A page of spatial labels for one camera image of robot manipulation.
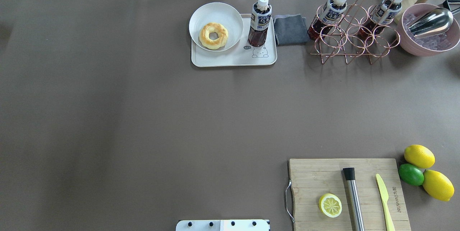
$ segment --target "bottle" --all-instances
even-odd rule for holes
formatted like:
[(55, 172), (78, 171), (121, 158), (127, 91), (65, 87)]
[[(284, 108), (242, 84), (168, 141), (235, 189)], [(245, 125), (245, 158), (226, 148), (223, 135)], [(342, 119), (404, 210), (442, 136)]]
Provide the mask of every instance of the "bottle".
[(323, 33), (329, 33), (334, 24), (346, 10), (346, 0), (328, 0), (322, 8), (319, 18), (316, 18), (308, 28), (308, 36), (312, 40), (319, 37), (321, 29)]
[(248, 42), (254, 47), (260, 47), (267, 38), (268, 24), (271, 17), (271, 5), (268, 0), (258, 0), (253, 5), (251, 15), (251, 27), (249, 29)]
[[(379, 25), (387, 25), (391, 20), (401, 11), (401, 2), (403, 0), (382, 0), (380, 6), (375, 6), (372, 10), (370, 17), (363, 23), (363, 27), (369, 29), (371, 32)], [(383, 27), (375, 30), (375, 34), (383, 31)], [(362, 40), (365, 40), (371, 33), (363, 28), (360, 28), (357, 35)]]

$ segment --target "citrus fruit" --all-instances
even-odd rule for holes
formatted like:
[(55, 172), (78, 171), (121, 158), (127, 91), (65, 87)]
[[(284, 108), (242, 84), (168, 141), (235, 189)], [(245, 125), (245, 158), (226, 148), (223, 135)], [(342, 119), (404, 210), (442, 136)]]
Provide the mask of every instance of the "citrus fruit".
[(422, 171), (412, 164), (403, 164), (399, 167), (399, 177), (410, 185), (422, 185), (424, 177)]
[(422, 145), (410, 145), (404, 149), (404, 158), (418, 168), (430, 168), (434, 165), (434, 154)]
[(337, 196), (326, 193), (319, 198), (319, 208), (326, 216), (336, 218), (342, 213), (342, 202)]
[(425, 170), (423, 176), (425, 177), (423, 188), (431, 197), (448, 202), (454, 195), (454, 186), (444, 174), (434, 170)]

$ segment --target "wooden cutting board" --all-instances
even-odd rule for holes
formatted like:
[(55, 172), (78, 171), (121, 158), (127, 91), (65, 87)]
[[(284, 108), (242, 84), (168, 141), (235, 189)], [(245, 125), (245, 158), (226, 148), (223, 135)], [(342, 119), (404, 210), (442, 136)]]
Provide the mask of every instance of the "wooden cutting board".
[[(290, 159), (294, 204), (294, 231), (353, 231), (347, 200), (347, 184), (342, 169), (355, 168), (356, 186), (366, 231), (386, 231), (382, 201), (375, 174), (380, 174), (390, 196), (388, 208), (397, 231), (411, 231), (403, 189), (394, 158), (369, 159)], [(325, 193), (342, 202), (336, 218), (324, 215), (318, 206)]]

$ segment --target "gray tabletop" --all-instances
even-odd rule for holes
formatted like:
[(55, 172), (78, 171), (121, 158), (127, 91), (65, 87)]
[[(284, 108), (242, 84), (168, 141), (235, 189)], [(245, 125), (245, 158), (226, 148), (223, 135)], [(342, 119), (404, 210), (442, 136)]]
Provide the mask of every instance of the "gray tabletop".
[[(322, 66), (308, 43), (272, 66), (197, 68), (188, 21), (216, 1), (256, 0), (0, 0), (0, 230), (291, 230), (288, 159), (400, 162), (411, 144), (458, 187), (460, 48)], [(311, 21), (324, 1), (271, 4)], [(458, 195), (402, 186), (412, 230), (458, 229)]]

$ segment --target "green lime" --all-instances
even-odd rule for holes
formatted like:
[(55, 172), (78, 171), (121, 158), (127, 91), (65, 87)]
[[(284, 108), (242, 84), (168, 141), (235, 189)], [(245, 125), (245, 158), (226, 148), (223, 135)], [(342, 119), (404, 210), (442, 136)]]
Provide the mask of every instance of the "green lime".
[(410, 185), (419, 186), (424, 181), (422, 171), (412, 164), (403, 164), (399, 167), (399, 177)]

